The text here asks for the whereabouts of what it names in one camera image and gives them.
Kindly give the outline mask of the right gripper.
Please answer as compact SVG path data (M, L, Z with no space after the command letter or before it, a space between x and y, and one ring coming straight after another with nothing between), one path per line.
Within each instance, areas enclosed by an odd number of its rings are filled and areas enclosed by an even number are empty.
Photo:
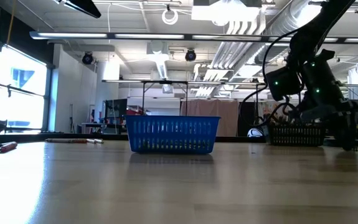
M333 127L333 135L339 147L344 146L345 151L354 151L356 148L357 135L357 115L358 104L353 101L345 100L338 104L321 104L315 107L305 105L299 106L299 116L301 121L314 121L319 119L327 125L348 125L344 129L344 137L340 126Z

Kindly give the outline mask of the blue plastic basket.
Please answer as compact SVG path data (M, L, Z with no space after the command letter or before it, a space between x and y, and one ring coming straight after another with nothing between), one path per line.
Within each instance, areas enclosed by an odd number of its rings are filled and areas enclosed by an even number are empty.
M132 152L210 154L219 126L219 116L126 115Z

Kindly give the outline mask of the long ceiling light bar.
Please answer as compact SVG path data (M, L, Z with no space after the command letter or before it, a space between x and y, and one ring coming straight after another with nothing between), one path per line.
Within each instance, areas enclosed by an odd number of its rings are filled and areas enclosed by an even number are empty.
M274 35L225 35L225 34L152 34L152 33L85 33L85 32L36 32L29 35L35 40L94 39L94 40L175 40L211 42L261 42L278 40ZM324 44L358 44L358 37L326 37Z

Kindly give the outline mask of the black plastic basket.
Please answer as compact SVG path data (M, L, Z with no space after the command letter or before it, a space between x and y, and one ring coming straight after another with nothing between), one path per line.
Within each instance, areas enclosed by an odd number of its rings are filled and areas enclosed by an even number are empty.
M263 127L266 142L274 146L322 146L326 129L319 124L277 124Z

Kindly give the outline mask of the black metal table stand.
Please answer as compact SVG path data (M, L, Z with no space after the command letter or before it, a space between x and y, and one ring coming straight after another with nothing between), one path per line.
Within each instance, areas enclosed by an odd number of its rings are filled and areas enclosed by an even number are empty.
M188 81L177 81L177 80L141 80L143 85L142 90L142 108L143 108L143 115L146 114L146 108L144 107L145 102L145 93L148 91L146 88L146 84L150 83L150 87L152 87L155 83L160 85L177 85L179 86L185 94L185 101L186 101L186 108L188 108L188 91L189 91L189 82Z

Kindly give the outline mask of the large bright window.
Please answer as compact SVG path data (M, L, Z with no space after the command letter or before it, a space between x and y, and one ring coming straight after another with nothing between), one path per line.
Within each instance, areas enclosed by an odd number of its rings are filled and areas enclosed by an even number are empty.
M40 129L44 122L47 66L12 48L0 51L0 121Z

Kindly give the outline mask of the beige curtain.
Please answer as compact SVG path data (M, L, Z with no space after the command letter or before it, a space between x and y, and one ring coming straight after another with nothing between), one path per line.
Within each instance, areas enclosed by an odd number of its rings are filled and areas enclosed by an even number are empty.
M189 100L181 103L180 115L218 116L217 128L219 137L235 137L238 128L238 107L236 100Z

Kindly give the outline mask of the white ceiling unit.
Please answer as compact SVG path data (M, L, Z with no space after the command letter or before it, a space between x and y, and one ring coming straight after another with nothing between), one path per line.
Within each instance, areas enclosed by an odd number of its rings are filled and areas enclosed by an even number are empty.
M193 0L191 19L222 24L252 21L259 15L262 0Z

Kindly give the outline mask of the white air duct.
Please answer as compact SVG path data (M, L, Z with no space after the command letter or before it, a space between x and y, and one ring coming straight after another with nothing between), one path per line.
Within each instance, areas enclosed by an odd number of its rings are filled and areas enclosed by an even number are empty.
M147 57L154 62L162 80L167 80L166 61L169 60L168 45L161 40L152 40L147 43Z

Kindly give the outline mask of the silver ribbed air duct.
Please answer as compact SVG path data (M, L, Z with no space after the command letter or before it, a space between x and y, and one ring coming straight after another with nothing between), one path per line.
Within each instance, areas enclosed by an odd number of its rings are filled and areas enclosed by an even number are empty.
M292 0L286 6L278 18L267 28L265 35L281 36L305 25L321 11L321 6L309 4L313 0ZM257 54L247 62L249 64L262 65L263 58L270 43L258 44ZM266 63L276 60L288 51L289 45L276 43L268 52Z

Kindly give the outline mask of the black aluminium table frame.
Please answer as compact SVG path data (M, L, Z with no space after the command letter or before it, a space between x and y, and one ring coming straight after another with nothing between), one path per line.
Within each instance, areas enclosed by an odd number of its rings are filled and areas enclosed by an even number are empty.
M105 141L127 141L127 135L114 134L64 134L64 133L7 133L0 134L0 144L15 141L20 142L40 142L46 139L102 139ZM216 137L216 142L245 142L245 143L266 143L265 139L248 137Z

